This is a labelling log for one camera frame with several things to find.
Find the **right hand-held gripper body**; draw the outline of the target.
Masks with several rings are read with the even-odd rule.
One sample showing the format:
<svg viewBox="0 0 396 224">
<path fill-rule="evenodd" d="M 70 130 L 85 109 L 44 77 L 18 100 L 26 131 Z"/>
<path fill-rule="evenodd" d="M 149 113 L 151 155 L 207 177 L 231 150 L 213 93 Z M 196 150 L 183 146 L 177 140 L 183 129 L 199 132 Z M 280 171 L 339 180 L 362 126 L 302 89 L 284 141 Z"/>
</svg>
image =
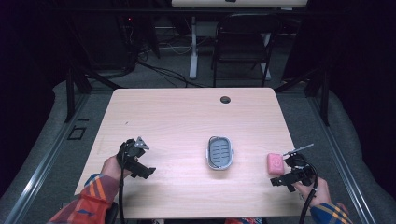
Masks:
<svg viewBox="0 0 396 224">
<path fill-rule="evenodd" d="M 312 178 L 315 173 L 314 168 L 301 153 L 302 150 L 312 146 L 313 144 L 309 144 L 285 153 L 287 158 L 284 162 L 291 168 L 290 172 L 282 179 L 282 182 L 286 186 L 291 187 L 292 184 L 296 182 L 301 182 L 305 186 L 310 186 L 312 184 Z"/>
</svg>

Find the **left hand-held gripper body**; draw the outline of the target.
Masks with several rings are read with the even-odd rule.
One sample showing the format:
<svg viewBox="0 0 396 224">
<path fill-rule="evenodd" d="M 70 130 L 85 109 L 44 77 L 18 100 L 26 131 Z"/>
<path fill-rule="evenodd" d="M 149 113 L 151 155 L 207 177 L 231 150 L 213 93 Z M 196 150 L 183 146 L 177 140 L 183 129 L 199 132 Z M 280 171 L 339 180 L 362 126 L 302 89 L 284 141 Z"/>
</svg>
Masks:
<svg viewBox="0 0 396 224">
<path fill-rule="evenodd" d="M 128 139 L 120 145 L 117 160 L 122 170 L 137 173 L 137 167 L 141 164 L 138 159 L 149 150 L 149 146 L 138 136 L 136 140 Z"/>
</svg>

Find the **pink soap bar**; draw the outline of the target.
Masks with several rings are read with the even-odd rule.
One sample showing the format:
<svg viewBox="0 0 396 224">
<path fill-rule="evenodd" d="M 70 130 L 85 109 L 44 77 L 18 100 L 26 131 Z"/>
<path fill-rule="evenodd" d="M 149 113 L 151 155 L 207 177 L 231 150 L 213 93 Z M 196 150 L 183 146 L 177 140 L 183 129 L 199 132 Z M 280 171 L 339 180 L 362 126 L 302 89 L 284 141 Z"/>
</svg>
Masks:
<svg viewBox="0 0 396 224">
<path fill-rule="evenodd" d="M 283 156 L 269 153 L 267 155 L 267 171 L 269 175 L 283 175 L 285 172 Z"/>
</svg>

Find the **grey soap dish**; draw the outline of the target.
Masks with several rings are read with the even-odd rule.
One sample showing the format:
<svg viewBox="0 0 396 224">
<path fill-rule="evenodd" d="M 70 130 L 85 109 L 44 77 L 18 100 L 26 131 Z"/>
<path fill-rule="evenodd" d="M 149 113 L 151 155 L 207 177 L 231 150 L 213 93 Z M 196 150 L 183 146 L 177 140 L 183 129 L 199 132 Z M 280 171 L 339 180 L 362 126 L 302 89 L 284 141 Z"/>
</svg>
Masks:
<svg viewBox="0 0 396 224">
<path fill-rule="evenodd" d="M 206 150 L 206 161 L 213 170 L 226 170 L 233 163 L 231 141 L 224 136 L 211 136 Z"/>
</svg>

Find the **person's left hand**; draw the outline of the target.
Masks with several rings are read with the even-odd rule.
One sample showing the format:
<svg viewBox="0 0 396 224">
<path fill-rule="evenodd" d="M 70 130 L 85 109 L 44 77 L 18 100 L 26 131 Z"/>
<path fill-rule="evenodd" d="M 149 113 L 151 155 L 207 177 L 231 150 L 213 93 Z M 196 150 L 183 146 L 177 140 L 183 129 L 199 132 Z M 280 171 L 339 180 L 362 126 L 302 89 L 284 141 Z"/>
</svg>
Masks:
<svg viewBox="0 0 396 224">
<path fill-rule="evenodd" d="M 101 174 L 110 176 L 116 180 L 121 180 L 130 175 L 131 172 L 128 170 L 122 170 L 118 163 L 117 157 L 112 156 L 105 160 Z"/>
</svg>

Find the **person's right hand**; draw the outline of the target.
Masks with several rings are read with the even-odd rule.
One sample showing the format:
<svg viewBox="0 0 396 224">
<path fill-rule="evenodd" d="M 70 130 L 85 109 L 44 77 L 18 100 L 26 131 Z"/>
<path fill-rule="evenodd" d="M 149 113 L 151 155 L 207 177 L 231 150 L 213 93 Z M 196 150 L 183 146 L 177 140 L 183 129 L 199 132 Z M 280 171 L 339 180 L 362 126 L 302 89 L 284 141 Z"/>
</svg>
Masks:
<svg viewBox="0 0 396 224">
<path fill-rule="evenodd" d="M 305 186 L 299 182 L 294 183 L 293 186 L 302 194 L 302 197 L 305 201 L 308 200 L 311 190 L 314 189 L 313 186 Z M 323 178 L 319 178 L 317 190 L 315 191 L 315 195 L 312 198 L 309 206 L 313 207 L 322 203 L 330 203 L 331 201 L 332 200 L 327 181 Z"/>
</svg>

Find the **black seat edge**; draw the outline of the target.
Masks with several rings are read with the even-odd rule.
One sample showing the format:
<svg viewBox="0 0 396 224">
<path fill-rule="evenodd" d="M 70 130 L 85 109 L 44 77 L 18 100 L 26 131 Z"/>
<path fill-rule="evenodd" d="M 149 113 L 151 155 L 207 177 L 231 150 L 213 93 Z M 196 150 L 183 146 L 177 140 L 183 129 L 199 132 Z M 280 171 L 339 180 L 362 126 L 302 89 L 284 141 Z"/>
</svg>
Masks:
<svg viewBox="0 0 396 224">
<path fill-rule="evenodd" d="M 105 224 L 115 224 L 119 213 L 119 205 L 113 202 L 109 209 L 106 210 Z"/>
</svg>

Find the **black metal stand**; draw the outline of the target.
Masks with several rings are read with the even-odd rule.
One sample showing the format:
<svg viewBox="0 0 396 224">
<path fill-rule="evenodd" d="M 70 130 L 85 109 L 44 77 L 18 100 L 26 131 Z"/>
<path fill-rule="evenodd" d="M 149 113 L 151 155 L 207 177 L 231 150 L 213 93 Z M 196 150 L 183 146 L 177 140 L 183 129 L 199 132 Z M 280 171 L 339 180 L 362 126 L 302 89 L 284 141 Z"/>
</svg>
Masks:
<svg viewBox="0 0 396 224">
<path fill-rule="evenodd" d="M 75 88 L 78 88 L 83 94 L 90 94 L 92 85 L 88 78 L 91 77 L 112 90 L 121 89 L 121 86 L 102 77 L 95 71 L 76 62 L 71 62 L 69 72 L 66 75 L 66 98 L 67 98 L 67 115 L 65 123 L 69 122 L 76 113 L 75 107 Z"/>
<path fill-rule="evenodd" d="M 308 84 L 304 89 L 306 97 L 315 97 L 320 92 L 319 115 L 326 126 L 329 126 L 328 108 L 330 96 L 330 73 L 329 66 L 321 63 L 318 67 L 310 70 L 306 74 L 294 78 L 275 89 L 275 92 L 283 92 L 308 79 Z"/>
</svg>

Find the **dark computer tower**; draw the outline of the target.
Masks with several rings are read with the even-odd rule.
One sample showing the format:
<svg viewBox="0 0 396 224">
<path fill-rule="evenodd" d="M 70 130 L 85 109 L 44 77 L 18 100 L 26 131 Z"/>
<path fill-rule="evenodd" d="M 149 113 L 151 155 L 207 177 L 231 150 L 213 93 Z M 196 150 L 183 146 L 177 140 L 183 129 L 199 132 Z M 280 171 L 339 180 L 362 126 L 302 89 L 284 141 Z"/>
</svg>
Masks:
<svg viewBox="0 0 396 224">
<path fill-rule="evenodd" d="M 161 57 L 154 20 L 151 16 L 121 15 L 117 16 L 117 22 L 127 51 L 127 69 L 134 70 L 138 55 L 148 49 L 158 58 Z"/>
</svg>

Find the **white desk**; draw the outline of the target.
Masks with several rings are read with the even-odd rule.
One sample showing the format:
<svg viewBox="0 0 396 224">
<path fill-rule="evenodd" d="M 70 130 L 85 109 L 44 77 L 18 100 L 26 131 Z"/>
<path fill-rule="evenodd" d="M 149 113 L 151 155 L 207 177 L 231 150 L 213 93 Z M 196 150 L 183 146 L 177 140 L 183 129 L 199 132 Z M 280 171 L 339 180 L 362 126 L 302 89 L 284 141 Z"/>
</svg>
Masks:
<svg viewBox="0 0 396 224">
<path fill-rule="evenodd" d="M 173 7 L 305 7 L 308 0 L 172 0 Z M 196 18 L 191 19 L 190 78 L 197 78 L 198 49 Z"/>
</svg>

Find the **black folding chair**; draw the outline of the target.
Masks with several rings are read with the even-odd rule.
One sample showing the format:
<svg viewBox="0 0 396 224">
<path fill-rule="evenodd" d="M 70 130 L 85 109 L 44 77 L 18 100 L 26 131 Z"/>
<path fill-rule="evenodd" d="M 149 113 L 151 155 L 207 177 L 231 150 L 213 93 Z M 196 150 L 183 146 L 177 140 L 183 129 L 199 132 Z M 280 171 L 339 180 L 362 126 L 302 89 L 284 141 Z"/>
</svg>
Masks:
<svg viewBox="0 0 396 224">
<path fill-rule="evenodd" d="M 213 86 L 217 86 L 219 63 L 250 63 L 252 68 L 264 63 L 264 86 L 275 37 L 281 28 L 281 19 L 273 14 L 237 13 L 223 18 L 216 27 L 211 62 Z"/>
</svg>

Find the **silver floor rail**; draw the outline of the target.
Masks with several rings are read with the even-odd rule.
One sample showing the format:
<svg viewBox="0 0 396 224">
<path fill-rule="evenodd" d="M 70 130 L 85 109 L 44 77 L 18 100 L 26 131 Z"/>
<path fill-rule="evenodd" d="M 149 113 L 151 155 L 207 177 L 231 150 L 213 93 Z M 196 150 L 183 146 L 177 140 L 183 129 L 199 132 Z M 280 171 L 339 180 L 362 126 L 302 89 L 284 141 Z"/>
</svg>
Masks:
<svg viewBox="0 0 396 224">
<path fill-rule="evenodd" d="M 66 100 L 61 96 L 55 98 L 54 106 L 35 144 L 6 193 L 0 198 L 0 224 L 19 224 L 25 218 L 89 98 L 86 94 L 78 97 L 75 114 L 68 122 L 64 121 Z"/>
<path fill-rule="evenodd" d="M 355 210 L 361 220 L 361 224 L 377 224 L 367 201 L 364 199 L 360 186 L 350 170 L 350 166 L 332 132 L 332 127 L 325 124 L 319 112 L 319 104 L 315 98 L 308 97 L 307 102 L 317 119 L 321 130 L 324 132 L 330 145 L 330 153 L 337 171 L 341 176 L 349 198 L 354 204 Z"/>
</svg>

